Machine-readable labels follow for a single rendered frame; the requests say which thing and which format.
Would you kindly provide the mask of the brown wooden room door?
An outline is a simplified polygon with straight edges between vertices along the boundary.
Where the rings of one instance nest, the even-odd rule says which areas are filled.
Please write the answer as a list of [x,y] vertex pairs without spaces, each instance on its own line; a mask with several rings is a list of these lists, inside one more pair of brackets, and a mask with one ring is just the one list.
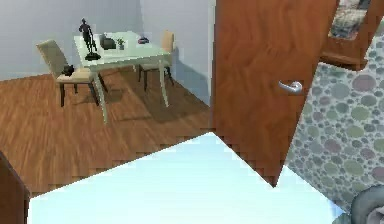
[[[212,129],[278,183],[339,0],[217,0]],[[278,82],[302,84],[299,94]]]

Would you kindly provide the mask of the grey round object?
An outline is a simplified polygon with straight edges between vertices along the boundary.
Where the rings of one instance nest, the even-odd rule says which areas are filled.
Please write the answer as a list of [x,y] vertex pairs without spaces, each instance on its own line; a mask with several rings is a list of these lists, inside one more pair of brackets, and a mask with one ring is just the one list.
[[351,224],[384,224],[384,185],[363,190],[353,199]]

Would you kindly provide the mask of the black human statue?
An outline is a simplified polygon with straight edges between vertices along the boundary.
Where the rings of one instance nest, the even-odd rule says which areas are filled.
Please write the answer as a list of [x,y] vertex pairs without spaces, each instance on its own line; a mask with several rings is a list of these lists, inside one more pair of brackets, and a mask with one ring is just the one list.
[[87,61],[99,60],[101,56],[97,53],[97,47],[93,38],[91,27],[87,24],[85,19],[82,19],[79,31],[82,33],[83,40],[88,49],[88,54],[85,56],[85,59]]

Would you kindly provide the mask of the white dining table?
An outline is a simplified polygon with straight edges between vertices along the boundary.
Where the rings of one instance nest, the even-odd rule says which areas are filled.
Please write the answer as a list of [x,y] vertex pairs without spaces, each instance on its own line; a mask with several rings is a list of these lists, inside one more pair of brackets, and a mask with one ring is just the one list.
[[107,33],[106,36],[114,40],[122,39],[124,41],[124,49],[120,50],[119,47],[112,50],[102,49],[99,34],[95,34],[94,40],[96,42],[97,53],[101,58],[94,61],[87,61],[85,59],[85,56],[88,54],[88,49],[83,37],[74,37],[81,65],[98,73],[104,69],[121,68],[129,65],[156,64],[160,69],[159,78],[162,97],[165,106],[168,107],[169,101],[165,87],[164,65],[170,58],[170,53],[152,43],[139,44],[138,39],[140,35],[133,31]]

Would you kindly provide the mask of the dark brown wooden furniture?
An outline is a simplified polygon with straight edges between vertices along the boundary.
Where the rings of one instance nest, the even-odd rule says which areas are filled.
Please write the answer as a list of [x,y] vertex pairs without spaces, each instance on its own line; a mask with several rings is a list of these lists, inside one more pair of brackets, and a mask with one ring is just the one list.
[[0,224],[27,224],[29,191],[0,151]]

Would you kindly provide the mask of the beige dining chair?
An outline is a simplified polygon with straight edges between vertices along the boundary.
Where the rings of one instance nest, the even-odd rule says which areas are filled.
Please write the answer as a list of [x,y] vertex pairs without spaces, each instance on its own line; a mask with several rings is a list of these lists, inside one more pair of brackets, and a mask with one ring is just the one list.
[[104,80],[99,72],[92,71],[86,67],[75,68],[71,76],[65,76],[62,71],[65,65],[70,65],[67,59],[54,40],[46,40],[36,45],[40,55],[49,68],[54,82],[59,86],[60,90],[60,106],[65,105],[65,85],[71,84],[74,87],[75,93],[78,93],[78,85],[87,85],[96,105],[99,105],[99,98],[94,87],[95,78],[100,79],[101,85],[105,91],[108,91]]
[[[165,30],[161,40],[161,48],[169,53],[169,56],[166,57],[164,62],[164,71],[168,76],[169,80],[171,81],[171,84],[174,84],[174,80],[172,78],[172,73],[171,73],[174,41],[175,41],[174,33],[169,30]],[[157,71],[157,70],[159,70],[159,66],[156,64],[141,64],[139,66],[138,81],[141,81],[141,78],[144,78],[144,90],[147,90],[147,73],[149,71]]]

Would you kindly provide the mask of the brown wooden framed furniture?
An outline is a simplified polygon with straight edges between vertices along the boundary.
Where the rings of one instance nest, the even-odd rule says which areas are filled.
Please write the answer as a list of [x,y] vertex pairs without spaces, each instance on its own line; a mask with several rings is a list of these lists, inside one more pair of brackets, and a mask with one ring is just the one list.
[[340,0],[320,61],[363,70],[366,52],[384,17],[384,0]]

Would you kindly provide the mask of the dark box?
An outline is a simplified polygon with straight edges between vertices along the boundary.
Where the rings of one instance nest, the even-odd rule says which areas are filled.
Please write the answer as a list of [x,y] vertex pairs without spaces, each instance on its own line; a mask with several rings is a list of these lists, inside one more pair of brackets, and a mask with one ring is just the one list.
[[104,50],[110,50],[116,48],[116,43],[112,38],[107,37],[105,34],[99,36],[100,46]]

